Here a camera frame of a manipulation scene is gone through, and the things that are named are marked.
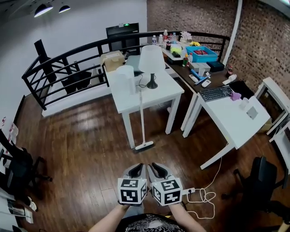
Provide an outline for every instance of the lamp base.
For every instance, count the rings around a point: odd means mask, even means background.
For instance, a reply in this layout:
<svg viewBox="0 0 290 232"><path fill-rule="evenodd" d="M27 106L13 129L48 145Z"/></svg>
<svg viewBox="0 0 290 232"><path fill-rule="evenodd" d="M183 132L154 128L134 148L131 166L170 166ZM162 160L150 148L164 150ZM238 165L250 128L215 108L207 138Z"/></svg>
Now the lamp base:
<svg viewBox="0 0 290 232"><path fill-rule="evenodd" d="M158 87L157 83L155 82L155 75L151 73L151 79L146 85L149 89L156 89Z"/></svg>

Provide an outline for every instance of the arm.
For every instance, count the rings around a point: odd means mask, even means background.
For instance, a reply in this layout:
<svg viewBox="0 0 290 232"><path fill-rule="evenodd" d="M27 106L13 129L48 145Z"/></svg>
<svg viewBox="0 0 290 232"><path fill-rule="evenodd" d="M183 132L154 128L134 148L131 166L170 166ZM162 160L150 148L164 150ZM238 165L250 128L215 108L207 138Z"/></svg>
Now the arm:
<svg viewBox="0 0 290 232"><path fill-rule="evenodd" d="M107 216L94 225L89 232L115 232L129 205L117 205Z"/></svg>
<svg viewBox="0 0 290 232"><path fill-rule="evenodd" d="M194 220L181 204L169 205L176 222L183 226L188 232L206 232L205 229Z"/></svg>

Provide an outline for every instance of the wooden floor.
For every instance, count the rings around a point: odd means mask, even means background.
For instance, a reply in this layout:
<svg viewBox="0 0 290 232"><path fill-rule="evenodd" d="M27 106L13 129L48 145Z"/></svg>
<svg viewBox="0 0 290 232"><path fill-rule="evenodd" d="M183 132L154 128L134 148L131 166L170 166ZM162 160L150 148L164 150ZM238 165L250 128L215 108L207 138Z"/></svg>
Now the wooden floor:
<svg viewBox="0 0 290 232"><path fill-rule="evenodd" d="M52 117L43 118L41 109L30 95L26 97L18 119L17 145L26 147L33 157L47 160L48 175L52 183L42 183L44 199L33 197L39 211L34 213L34 224L22 222L29 232L45 229L47 232L88 231L117 204L117 178L124 169L142 162L159 162L172 169L180 177L184 188L206 187L213 180L219 161L205 170L200 165L220 151L226 141L214 122L202 111L197 124L188 138L180 130L189 105L190 93L182 96L173 131L165 134L168 104L151 107L144 111L147 140L155 147L134 154L129 148L122 117L117 113L112 96L98 98L86 104L68 109ZM135 143L141 143L140 114L130 115ZM216 215L212 220L198 220L208 232L222 232L232 214L236 200L221 200L220 195L229 192L238 182L232 174L239 168L248 176L256 156L283 170L277 155L268 142L269 137L258 134L241 149L233 150L222 159L222 167L215 182L208 188L217 197L213 200ZM275 190L273 199L290 207L290 187ZM192 200L198 200L195 193ZM166 215L167 207L158 207L148 195L144 201L145 212ZM187 204L189 210L200 217L211 217L212 205L208 203ZM250 227L281 224L281 218L273 214L257 213Z"/></svg>

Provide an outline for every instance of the keyboard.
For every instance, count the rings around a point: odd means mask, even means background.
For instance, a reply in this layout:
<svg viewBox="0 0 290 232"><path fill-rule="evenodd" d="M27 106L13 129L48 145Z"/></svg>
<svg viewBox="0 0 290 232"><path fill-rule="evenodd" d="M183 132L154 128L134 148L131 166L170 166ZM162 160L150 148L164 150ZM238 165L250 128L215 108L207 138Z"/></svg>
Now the keyboard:
<svg viewBox="0 0 290 232"><path fill-rule="evenodd" d="M199 94L205 102L210 102L224 97L229 97L232 89L229 86L221 86L214 89L202 90Z"/></svg>

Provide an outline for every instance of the person's shirt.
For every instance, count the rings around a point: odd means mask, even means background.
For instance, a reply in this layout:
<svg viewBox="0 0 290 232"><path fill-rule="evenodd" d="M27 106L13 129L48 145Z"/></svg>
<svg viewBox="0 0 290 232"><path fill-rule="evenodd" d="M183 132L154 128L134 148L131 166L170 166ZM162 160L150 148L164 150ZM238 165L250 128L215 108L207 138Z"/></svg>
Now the person's shirt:
<svg viewBox="0 0 290 232"><path fill-rule="evenodd" d="M141 214L121 220L116 232L185 232L176 221L157 214Z"/></svg>

